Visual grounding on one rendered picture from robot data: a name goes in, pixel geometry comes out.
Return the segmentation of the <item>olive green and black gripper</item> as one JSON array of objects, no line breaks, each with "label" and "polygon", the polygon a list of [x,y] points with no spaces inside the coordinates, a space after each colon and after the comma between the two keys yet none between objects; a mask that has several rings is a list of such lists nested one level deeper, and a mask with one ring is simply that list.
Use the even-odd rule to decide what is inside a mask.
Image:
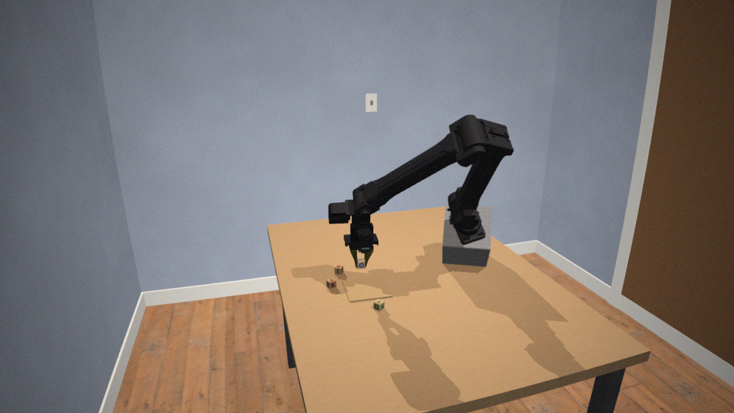
[{"label": "olive green and black gripper", "polygon": [[[354,224],[356,226],[361,226],[361,224],[355,224],[353,222],[352,222],[352,224]],[[370,224],[370,222],[368,224]],[[363,226],[367,226],[368,224],[363,224]],[[345,246],[346,247],[349,246],[351,255],[352,255],[352,257],[354,258],[354,261],[355,261],[355,266],[357,267],[357,265],[358,265],[358,260],[357,260],[358,244],[357,243],[351,243],[351,235],[350,234],[345,234],[344,235],[344,241],[345,241]],[[376,234],[373,235],[373,244],[378,245],[378,239],[377,239]],[[368,260],[371,257],[372,253],[373,253],[373,247],[371,247],[371,251],[369,251],[369,253],[365,253],[365,268],[367,266]]]}]

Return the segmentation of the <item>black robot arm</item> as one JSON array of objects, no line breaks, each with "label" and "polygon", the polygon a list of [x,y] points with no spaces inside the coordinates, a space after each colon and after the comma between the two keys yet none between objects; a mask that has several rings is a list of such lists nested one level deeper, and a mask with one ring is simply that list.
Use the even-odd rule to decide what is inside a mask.
[{"label": "black robot arm", "polygon": [[462,189],[458,187],[448,196],[450,224],[461,244],[484,239],[486,233],[477,212],[479,200],[500,161],[512,155],[514,149],[504,124],[470,114],[449,124],[449,129],[438,144],[385,176],[359,186],[352,192],[353,200],[330,203],[329,224],[348,224],[352,216],[352,222],[361,226],[351,224],[351,243],[357,243],[361,253],[369,253],[373,247],[370,215],[395,195],[457,162],[463,167],[472,166]]}]

